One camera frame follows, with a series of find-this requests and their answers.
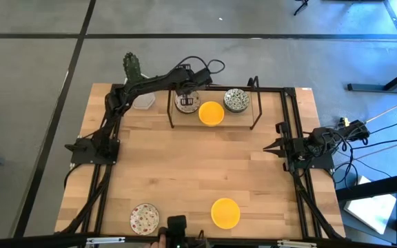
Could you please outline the person's hand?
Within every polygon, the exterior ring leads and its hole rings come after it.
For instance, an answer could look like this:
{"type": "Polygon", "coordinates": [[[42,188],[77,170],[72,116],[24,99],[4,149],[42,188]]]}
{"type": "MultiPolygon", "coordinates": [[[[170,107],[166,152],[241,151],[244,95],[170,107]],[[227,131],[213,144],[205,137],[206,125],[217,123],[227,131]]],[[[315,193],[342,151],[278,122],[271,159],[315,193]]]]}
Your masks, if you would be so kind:
{"type": "Polygon", "coordinates": [[[166,248],[166,243],[165,234],[161,234],[157,242],[148,243],[143,248],[166,248]]]}

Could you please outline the green cactus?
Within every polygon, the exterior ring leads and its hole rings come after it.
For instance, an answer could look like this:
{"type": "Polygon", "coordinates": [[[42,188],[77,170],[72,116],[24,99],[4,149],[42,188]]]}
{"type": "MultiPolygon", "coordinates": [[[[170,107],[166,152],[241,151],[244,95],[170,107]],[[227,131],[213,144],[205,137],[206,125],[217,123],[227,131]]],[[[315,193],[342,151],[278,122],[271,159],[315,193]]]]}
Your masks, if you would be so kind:
{"type": "Polygon", "coordinates": [[[130,83],[136,83],[142,81],[144,77],[141,74],[141,66],[138,57],[127,52],[123,58],[123,68],[125,70],[125,75],[130,83]]]}

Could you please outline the black handheld device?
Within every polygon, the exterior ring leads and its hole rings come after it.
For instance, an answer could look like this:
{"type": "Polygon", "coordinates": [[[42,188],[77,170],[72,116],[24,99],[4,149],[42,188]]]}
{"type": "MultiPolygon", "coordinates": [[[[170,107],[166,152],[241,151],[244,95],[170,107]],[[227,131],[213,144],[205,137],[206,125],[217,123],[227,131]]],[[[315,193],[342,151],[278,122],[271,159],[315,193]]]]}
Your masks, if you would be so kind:
{"type": "Polygon", "coordinates": [[[160,227],[158,230],[161,248],[189,248],[186,228],[187,221],[184,215],[168,217],[167,227],[160,227]]]}

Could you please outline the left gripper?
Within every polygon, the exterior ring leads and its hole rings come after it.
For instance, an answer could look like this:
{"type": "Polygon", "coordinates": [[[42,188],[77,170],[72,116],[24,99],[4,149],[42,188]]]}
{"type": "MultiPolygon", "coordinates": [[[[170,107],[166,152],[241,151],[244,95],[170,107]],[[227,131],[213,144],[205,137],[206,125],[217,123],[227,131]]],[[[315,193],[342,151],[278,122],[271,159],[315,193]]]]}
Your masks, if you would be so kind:
{"type": "MultiPolygon", "coordinates": [[[[193,91],[195,91],[198,88],[198,85],[196,81],[194,81],[194,71],[191,69],[185,69],[185,72],[187,74],[187,78],[181,81],[180,83],[177,83],[174,90],[177,95],[188,95],[191,94],[193,91]]],[[[193,105],[194,99],[193,98],[188,98],[188,99],[181,99],[181,105],[193,105]]]]}

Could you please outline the black tripod leg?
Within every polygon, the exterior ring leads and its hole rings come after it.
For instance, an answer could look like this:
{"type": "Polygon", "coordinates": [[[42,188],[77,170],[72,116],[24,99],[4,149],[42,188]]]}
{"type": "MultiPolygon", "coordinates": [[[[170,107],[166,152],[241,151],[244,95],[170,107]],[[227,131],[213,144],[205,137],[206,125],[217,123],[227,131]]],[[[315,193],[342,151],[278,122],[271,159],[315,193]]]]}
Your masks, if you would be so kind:
{"type": "Polygon", "coordinates": [[[295,0],[297,2],[300,2],[300,6],[294,11],[294,16],[296,16],[298,13],[300,13],[301,11],[303,11],[307,6],[308,6],[308,2],[309,0],[295,0]]]}

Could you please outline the black aluminium table frame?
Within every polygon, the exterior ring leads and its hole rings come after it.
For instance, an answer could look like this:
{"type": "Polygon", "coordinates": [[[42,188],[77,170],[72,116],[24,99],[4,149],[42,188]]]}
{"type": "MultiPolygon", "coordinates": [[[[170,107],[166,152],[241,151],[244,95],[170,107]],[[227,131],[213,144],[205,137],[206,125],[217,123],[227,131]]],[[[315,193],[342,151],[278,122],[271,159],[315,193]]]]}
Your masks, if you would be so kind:
{"type": "Polygon", "coordinates": [[[130,236],[132,210],[153,204],[160,224],[187,218],[186,233],[208,238],[300,239],[301,221],[292,176],[283,160],[264,152],[276,138],[275,125],[291,132],[318,126],[313,92],[289,88],[261,93],[262,115],[255,127],[175,126],[167,116],[167,92],[148,110],[129,110],[119,130],[119,157],[112,167],[101,233],[130,236]],[[211,207],[231,198],[241,211],[232,229],[217,227],[211,207]]]}

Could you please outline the yellow plastic mini bowl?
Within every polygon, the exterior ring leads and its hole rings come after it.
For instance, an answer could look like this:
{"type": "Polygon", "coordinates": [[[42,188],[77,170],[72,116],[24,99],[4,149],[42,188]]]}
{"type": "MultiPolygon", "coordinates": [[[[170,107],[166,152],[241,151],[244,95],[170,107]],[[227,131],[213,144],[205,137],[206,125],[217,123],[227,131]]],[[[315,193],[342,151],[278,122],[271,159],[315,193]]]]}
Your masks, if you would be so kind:
{"type": "Polygon", "coordinates": [[[234,228],[241,217],[238,204],[231,198],[220,198],[211,207],[213,223],[221,229],[234,228]]]}
{"type": "Polygon", "coordinates": [[[202,124],[214,127],[219,125],[225,116],[225,111],[220,103],[216,101],[204,102],[198,109],[198,117],[202,124]]]}

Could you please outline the teal bowl dark floral inside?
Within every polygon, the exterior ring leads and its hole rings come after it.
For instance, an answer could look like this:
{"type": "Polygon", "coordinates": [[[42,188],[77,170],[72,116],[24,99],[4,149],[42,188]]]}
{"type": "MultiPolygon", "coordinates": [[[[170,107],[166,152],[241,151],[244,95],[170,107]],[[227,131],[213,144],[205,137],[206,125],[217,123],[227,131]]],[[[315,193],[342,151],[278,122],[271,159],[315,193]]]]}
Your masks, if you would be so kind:
{"type": "Polygon", "coordinates": [[[250,97],[241,89],[230,89],[224,93],[223,104],[230,112],[244,112],[250,104],[250,97]]]}

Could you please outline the black rig crossbeam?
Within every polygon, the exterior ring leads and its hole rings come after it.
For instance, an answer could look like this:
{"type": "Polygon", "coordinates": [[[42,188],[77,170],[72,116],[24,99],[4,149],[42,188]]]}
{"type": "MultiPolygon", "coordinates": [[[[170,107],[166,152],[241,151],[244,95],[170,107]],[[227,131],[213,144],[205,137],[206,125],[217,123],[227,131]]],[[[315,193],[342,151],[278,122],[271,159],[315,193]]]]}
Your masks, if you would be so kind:
{"type": "MultiPolygon", "coordinates": [[[[27,236],[0,239],[0,248],[66,248],[83,245],[102,245],[115,243],[149,243],[156,242],[152,236],[98,236],[94,233],[52,234],[47,236],[27,236]]],[[[189,247],[201,245],[227,246],[276,246],[293,248],[397,248],[365,242],[355,242],[346,238],[304,238],[295,239],[243,239],[243,238],[199,238],[186,237],[189,247]]]]}

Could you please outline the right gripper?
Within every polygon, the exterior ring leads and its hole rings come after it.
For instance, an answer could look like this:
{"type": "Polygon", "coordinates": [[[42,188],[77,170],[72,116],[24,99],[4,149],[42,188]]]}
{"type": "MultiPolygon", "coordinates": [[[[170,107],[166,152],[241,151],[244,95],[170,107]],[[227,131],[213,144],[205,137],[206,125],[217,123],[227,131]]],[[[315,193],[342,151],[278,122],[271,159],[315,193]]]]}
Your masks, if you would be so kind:
{"type": "Polygon", "coordinates": [[[264,152],[274,154],[285,159],[284,170],[294,172],[307,168],[307,154],[303,138],[292,138],[288,123],[276,124],[276,131],[280,135],[272,144],[265,147],[264,152]]]}

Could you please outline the white flat box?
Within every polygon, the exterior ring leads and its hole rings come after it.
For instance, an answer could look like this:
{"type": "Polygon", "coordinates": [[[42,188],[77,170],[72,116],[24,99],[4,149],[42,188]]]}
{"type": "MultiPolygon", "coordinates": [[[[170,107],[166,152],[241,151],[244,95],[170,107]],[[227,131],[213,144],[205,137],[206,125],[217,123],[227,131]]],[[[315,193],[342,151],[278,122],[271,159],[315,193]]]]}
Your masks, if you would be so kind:
{"type": "Polygon", "coordinates": [[[396,206],[396,197],[391,194],[349,200],[344,210],[379,234],[384,234],[389,217],[396,206]]]}

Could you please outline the green bowl red floral inside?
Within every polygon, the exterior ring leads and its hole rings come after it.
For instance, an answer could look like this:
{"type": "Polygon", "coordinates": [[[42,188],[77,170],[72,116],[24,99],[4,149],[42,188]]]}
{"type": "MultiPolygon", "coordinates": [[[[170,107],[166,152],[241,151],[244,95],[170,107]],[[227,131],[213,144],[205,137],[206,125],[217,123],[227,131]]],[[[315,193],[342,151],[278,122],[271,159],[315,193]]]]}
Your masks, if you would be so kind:
{"type": "Polygon", "coordinates": [[[130,214],[130,226],[134,233],[147,236],[159,226],[158,209],[149,203],[137,205],[130,214]]]}
{"type": "Polygon", "coordinates": [[[183,114],[192,114],[197,109],[199,109],[201,105],[201,98],[199,96],[199,93],[197,91],[192,92],[191,94],[188,95],[176,95],[174,99],[174,104],[176,109],[183,114]],[[188,99],[188,98],[193,98],[194,103],[193,105],[181,105],[181,99],[188,99]]]}

